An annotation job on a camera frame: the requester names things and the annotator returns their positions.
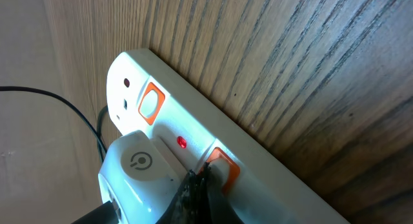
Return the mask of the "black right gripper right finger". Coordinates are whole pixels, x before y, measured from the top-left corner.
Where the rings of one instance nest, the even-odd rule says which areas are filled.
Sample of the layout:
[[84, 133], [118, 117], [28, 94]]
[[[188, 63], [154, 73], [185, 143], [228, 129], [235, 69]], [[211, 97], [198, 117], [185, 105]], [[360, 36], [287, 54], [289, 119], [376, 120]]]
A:
[[206, 196], [212, 223], [243, 224], [222, 192], [223, 180], [218, 168], [204, 163], [201, 172], [206, 176]]

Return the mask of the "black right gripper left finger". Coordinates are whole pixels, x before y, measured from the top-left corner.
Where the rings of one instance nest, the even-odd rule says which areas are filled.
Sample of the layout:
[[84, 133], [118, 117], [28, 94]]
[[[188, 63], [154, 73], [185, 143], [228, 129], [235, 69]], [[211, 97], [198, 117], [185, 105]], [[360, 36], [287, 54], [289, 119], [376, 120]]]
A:
[[188, 171], [157, 224], [194, 224], [200, 219], [202, 186], [197, 174]]

